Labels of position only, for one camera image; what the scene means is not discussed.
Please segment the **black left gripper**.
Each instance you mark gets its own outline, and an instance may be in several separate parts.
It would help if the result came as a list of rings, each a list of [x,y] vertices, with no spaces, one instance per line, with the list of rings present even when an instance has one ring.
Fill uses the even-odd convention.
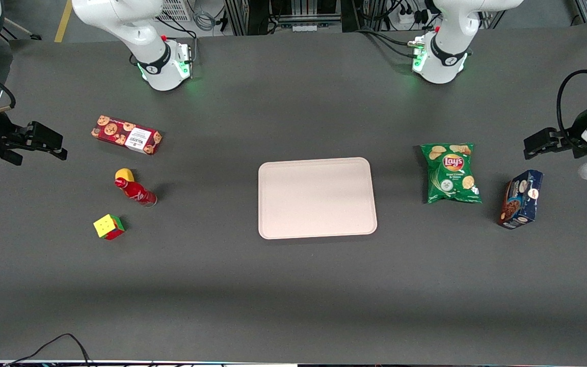
[[[576,160],[587,156],[587,141],[582,137],[587,130],[587,113],[578,114],[570,128],[565,128],[561,113],[557,113],[556,117],[558,131],[552,127],[543,128],[523,140],[525,160],[548,152],[568,150],[572,151]]]

